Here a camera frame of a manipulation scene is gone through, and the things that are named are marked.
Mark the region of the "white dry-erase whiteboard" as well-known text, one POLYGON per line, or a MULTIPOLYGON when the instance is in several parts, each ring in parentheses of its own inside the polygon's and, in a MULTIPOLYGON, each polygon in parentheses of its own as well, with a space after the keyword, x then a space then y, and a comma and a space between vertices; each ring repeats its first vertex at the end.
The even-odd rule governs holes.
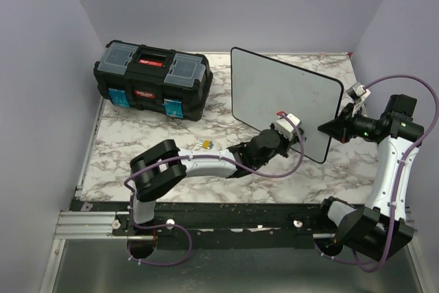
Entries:
POLYGON ((239 47, 230 51, 233 117, 262 131, 283 111, 301 120, 305 156, 327 159, 331 137, 318 126, 337 117, 341 81, 239 47))

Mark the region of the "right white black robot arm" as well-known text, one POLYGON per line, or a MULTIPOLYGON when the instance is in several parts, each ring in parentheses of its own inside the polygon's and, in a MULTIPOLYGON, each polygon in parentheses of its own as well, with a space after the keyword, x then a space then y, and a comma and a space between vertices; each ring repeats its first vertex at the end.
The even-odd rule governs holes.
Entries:
POLYGON ((411 242, 414 229, 405 223, 405 194, 418 149, 410 146, 424 133, 413 122, 416 99, 391 95, 379 119, 371 119, 347 104, 320 132, 347 143, 356 137, 378 146, 379 163, 370 195, 362 207, 330 197, 320 205, 316 226, 333 239, 316 239, 316 246, 330 257, 351 248, 375 261, 393 256, 411 242))

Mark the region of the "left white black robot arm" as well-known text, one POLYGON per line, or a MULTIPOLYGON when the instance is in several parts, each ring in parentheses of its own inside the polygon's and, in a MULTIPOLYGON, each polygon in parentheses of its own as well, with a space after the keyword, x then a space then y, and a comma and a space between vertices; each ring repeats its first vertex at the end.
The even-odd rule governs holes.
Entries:
POLYGON ((131 191, 128 226, 138 235, 158 228, 154 223, 156 201, 185 178, 214 176, 242 178, 255 174, 266 178, 282 178, 286 174, 265 174, 259 170, 275 156, 288 157, 291 146, 303 144, 303 130, 282 133, 271 126, 248 142, 216 152, 196 152, 179 148, 166 139, 130 160, 130 175, 124 185, 131 191))

